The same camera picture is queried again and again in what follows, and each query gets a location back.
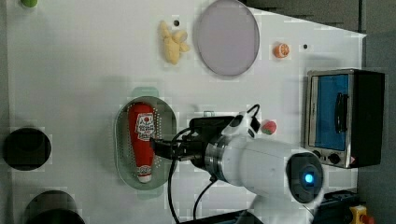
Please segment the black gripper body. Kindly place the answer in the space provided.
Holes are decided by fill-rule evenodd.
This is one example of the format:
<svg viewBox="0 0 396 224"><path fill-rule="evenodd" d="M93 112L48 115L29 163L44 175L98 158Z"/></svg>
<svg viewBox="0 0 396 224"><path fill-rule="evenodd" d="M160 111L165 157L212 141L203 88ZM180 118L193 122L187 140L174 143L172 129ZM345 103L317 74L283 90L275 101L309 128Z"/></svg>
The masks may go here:
<svg viewBox="0 0 396 224"><path fill-rule="evenodd" d="M214 145L221 132L234 119L234 116L203 117L192 119L187 134L172 145L173 158L178 161L191 161L200 169L205 169L205 152Z"/></svg>

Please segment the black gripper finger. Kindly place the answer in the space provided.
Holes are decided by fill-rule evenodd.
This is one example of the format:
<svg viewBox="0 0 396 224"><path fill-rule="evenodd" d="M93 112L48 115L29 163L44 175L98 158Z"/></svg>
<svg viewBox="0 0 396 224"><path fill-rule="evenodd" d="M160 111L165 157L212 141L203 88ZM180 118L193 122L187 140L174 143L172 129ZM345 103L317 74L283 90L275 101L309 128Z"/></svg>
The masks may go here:
<svg viewBox="0 0 396 224"><path fill-rule="evenodd" d="M153 149L154 153L162 158L166 158L168 160L172 160L175 157L175 153L173 150L173 143L168 140L163 139L150 139L150 146Z"/></svg>

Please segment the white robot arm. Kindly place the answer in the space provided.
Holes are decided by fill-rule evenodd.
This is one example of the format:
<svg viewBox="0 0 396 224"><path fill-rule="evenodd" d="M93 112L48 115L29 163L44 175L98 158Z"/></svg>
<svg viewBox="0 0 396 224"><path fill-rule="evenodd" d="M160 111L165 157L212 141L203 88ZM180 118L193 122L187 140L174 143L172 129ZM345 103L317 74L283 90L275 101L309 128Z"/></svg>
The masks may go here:
<svg viewBox="0 0 396 224"><path fill-rule="evenodd" d="M258 135L260 123L246 115L195 118L189 127L150 144L160 157L191 163L212 179L255 194L235 224L312 224L324 192L318 156Z"/></svg>

